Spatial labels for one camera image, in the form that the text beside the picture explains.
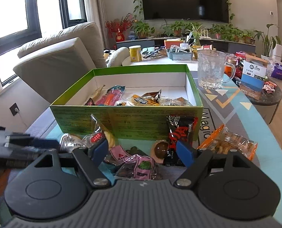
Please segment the orange snack packet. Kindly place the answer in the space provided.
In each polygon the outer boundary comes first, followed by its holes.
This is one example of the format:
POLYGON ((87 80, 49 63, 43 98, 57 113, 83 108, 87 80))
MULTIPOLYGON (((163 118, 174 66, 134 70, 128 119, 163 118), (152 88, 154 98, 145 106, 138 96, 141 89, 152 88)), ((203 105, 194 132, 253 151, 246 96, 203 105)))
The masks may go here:
POLYGON ((149 99, 145 99, 138 95, 133 95, 129 101, 135 106, 159 106, 160 104, 149 99))

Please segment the black red chili packet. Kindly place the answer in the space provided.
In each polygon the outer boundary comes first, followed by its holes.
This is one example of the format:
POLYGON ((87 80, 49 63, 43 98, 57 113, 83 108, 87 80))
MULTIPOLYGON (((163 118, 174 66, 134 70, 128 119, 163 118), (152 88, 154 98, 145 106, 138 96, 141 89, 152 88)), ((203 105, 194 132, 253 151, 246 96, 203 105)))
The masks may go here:
POLYGON ((169 128, 168 134, 168 149, 163 160, 164 166, 183 167, 184 164, 179 159, 176 152, 176 143, 178 141, 187 142, 192 146, 194 138, 195 127, 198 123, 197 117, 187 117, 179 115, 169 115, 166 118, 169 128))

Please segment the black red snack packet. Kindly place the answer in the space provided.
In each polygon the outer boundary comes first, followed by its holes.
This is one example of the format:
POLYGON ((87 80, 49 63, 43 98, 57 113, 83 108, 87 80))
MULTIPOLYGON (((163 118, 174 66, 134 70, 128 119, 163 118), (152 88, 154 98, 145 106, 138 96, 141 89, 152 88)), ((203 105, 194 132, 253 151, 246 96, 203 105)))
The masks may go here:
POLYGON ((85 102, 85 105, 87 105, 87 106, 92 106, 92 105, 95 105, 95 102, 93 101, 92 98, 89 98, 89 99, 85 102))

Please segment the pink blue snack packet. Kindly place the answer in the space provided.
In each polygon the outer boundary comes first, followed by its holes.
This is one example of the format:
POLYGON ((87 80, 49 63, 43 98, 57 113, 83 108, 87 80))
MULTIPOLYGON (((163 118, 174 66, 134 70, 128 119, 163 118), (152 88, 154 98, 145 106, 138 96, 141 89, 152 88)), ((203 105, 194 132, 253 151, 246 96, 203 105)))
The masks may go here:
POLYGON ((115 103, 120 100, 122 94, 125 90, 125 86, 116 85, 109 88, 105 95, 99 99, 95 105, 104 105, 104 106, 114 106, 115 103))

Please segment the pink purple snack packet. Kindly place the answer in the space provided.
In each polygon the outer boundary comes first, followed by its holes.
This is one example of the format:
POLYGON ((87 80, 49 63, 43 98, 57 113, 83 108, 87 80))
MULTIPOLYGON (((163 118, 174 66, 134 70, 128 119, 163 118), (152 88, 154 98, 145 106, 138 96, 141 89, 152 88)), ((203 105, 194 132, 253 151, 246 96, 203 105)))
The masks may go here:
POLYGON ((123 161, 115 174, 117 179, 160 180, 161 175, 155 161, 148 156, 135 154, 123 161))

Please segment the orange box on table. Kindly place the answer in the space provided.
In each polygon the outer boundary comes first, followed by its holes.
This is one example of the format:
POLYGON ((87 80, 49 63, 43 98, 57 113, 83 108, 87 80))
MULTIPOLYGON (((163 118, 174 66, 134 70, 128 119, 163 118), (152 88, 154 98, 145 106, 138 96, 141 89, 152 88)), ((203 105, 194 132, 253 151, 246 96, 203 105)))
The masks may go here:
POLYGON ((166 39, 164 40, 165 48, 170 49, 172 45, 180 46, 184 41, 181 39, 166 39))

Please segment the tall leafy floor plant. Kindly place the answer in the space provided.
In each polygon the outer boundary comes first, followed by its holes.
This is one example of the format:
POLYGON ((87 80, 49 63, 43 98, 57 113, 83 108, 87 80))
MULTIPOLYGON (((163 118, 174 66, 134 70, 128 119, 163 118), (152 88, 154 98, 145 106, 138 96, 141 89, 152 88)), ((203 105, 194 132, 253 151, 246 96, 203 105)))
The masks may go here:
POLYGON ((262 39, 263 46, 264 46, 264 56, 270 57, 271 51, 275 48, 277 44, 281 44, 281 39, 279 36, 269 36, 269 30, 271 27, 276 26, 276 24, 267 24, 267 32, 254 30, 255 38, 262 39))

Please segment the round dark side table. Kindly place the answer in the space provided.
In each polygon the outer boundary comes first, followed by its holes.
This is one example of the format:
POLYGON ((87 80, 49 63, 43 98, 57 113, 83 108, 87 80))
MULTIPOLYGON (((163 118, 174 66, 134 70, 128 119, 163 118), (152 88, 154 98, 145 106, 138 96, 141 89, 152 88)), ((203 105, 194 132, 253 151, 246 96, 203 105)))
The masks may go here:
POLYGON ((282 91, 276 86, 275 91, 270 94, 262 90, 259 100, 250 96, 247 96, 247 98, 255 106, 267 125, 269 125, 272 123, 282 100, 282 91))

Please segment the wall mounted television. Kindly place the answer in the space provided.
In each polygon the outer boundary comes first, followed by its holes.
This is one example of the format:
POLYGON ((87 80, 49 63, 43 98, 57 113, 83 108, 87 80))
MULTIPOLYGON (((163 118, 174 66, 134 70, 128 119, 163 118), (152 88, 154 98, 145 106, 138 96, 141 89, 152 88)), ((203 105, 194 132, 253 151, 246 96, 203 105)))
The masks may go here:
POLYGON ((183 19, 227 23, 226 0, 142 0, 146 20, 183 19))

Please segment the wall power socket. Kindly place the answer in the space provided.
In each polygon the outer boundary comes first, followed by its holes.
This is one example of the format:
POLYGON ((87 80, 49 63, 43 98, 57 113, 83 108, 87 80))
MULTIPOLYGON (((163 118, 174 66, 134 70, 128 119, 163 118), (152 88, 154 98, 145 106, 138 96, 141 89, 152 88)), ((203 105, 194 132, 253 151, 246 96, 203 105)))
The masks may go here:
POLYGON ((18 114, 20 112, 16 103, 14 103, 9 109, 10 109, 13 116, 15 116, 16 114, 18 114))

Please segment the blue white carton box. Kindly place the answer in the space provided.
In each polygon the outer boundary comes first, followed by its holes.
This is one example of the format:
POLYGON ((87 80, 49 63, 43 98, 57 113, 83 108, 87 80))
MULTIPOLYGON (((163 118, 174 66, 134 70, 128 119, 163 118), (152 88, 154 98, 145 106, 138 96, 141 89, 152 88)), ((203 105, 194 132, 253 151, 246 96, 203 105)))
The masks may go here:
POLYGON ((255 100, 259 100, 265 82, 267 63, 260 61, 244 61, 240 90, 255 100))

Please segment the long yellow snack packet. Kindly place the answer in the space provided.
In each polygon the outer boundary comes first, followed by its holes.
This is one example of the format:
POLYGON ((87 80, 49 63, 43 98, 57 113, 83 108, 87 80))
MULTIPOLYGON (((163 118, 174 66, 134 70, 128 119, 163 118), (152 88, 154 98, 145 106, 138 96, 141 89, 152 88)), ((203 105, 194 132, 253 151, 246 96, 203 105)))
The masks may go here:
POLYGON ((90 94, 90 98, 93 100, 93 101, 96 101, 99 96, 101 95, 101 91, 103 90, 103 88, 105 87, 105 85, 102 85, 101 87, 99 87, 98 89, 96 89, 92 94, 90 94))

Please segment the clear glass mug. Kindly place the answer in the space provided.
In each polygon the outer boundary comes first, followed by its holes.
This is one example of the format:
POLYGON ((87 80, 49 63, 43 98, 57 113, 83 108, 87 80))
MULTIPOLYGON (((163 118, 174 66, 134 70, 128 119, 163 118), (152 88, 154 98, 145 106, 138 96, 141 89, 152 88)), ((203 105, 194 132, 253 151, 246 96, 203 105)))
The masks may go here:
POLYGON ((198 85, 203 89, 215 90, 221 88, 234 78, 235 65, 227 62, 227 54, 209 49, 198 50, 198 85), (230 68, 231 75, 223 79, 225 68, 230 68))

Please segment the yellow tin can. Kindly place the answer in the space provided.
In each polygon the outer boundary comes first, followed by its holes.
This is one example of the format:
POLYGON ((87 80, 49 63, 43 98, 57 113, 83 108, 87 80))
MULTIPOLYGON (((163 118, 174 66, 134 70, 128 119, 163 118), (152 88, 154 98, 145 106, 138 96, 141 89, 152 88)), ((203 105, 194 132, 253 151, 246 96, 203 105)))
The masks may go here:
POLYGON ((130 54, 131 62, 141 62, 142 61, 140 45, 130 46, 129 54, 130 54))

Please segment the purple gift bag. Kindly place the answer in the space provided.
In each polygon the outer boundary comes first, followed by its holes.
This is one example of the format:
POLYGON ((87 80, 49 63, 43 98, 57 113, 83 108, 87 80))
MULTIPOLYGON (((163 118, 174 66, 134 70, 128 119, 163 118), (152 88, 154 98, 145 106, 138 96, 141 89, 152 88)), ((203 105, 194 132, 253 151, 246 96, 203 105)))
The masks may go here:
POLYGON ((273 72, 271 74, 271 77, 275 79, 282 80, 282 65, 279 63, 276 63, 273 68, 273 72))

